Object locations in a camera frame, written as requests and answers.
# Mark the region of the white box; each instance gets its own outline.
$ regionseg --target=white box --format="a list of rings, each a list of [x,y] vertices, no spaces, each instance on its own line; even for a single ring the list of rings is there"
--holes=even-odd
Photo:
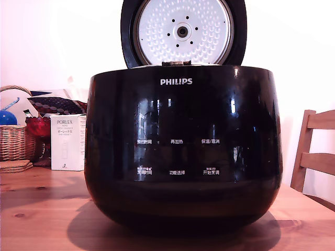
[[[86,115],[52,115],[50,118],[51,169],[84,170]]]

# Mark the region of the coaster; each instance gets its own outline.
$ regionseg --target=coaster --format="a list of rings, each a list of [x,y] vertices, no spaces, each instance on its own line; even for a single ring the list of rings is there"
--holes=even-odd
[[[12,168],[12,167],[25,167],[30,161],[5,161],[0,162],[0,169],[2,168]]]
[[[26,166],[21,166],[23,162],[28,162]],[[20,173],[33,167],[33,164],[29,161],[8,161],[0,162],[0,173],[10,174],[10,173]]]

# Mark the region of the glossy black surface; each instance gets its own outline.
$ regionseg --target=glossy black surface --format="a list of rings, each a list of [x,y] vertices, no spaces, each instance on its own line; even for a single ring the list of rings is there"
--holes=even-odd
[[[187,83],[162,81],[170,78]],[[269,209],[281,184],[280,119],[267,70],[151,66],[98,74],[86,129],[88,189],[127,226],[240,227]]]

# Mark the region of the perforated metal plate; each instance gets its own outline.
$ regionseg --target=perforated metal plate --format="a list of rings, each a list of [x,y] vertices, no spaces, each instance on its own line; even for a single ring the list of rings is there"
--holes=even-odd
[[[221,64],[233,36],[232,14],[224,0],[145,0],[133,31],[143,64],[189,60]]]

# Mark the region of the wooden chair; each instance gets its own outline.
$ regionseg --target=wooden chair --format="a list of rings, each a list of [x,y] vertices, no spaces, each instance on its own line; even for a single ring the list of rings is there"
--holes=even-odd
[[[305,110],[291,181],[291,187],[299,192],[303,192],[308,168],[335,175],[334,154],[309,153],[313,129],[335,130],[335,110],[318,114],[316,111]],[[335,211],[334,204],[315,196],[307,196]]]

